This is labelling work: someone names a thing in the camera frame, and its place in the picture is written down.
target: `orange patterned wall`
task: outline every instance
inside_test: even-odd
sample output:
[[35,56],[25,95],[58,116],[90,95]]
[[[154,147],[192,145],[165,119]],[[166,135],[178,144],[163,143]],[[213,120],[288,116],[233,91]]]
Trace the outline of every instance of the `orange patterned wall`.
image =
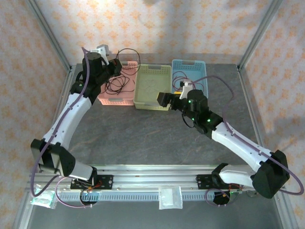
[[271,0],[38,0],[71,64],[87,49],[130,47],[143,62],[238,63]]
[[66,71],[24,0],[0,4],[0,228],[11,228]]
[[[305,184],[305,1],[283,1],[246,72],[264,143],[284,151]],[[288,184],[288,190],[299,190],[293,177]],[[290,199],[304,228],[305,195]]]

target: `light blue plastic basket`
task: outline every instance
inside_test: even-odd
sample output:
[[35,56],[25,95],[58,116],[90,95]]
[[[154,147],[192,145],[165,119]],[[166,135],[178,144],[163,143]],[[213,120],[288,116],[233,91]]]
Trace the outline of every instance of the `light blue plastic basket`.
[[[202,77],[206,76],[206,68],[204,61],[188,61],[188,60],[173,60],[172,61],[172,70],[173,70],[173,80],[176,76],[187,76],[191,81],[199,80]],[[208,81],[207,79],[199,81],[203,85],[196,84],[196,89],[203,90],[203,94],[208,98]],[[179,88],[180,80],[175,82],[175,87]]]

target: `green basket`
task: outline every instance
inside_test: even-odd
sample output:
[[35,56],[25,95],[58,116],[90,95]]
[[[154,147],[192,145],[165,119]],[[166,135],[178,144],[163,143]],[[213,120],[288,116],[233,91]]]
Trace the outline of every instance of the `green basket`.
[[157,101],[159,92],[172,92],[172,67],[169,65],[141,64],[137,74],[134,105],[136,109],[168,111]]

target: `black mounting plate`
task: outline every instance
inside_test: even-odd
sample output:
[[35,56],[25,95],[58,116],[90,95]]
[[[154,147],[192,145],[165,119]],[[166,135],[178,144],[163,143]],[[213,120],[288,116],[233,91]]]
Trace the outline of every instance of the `black mounting plate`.
[[[113,185],[113,175],[97,175],[97,183],[101,182],[102,185],[99,187],[95,187],[94,190],[111,190]],[[75,180],[71,182],[70,189],[87,189],[87,186],[84,186],[81,182],[78,180]]]
[[210,189],[210,188],[217,188],[217,189],[229,189],[229,184],[220,184],[216,186],[212,181],[211,174],[199,174],[196,177],[198,189]]

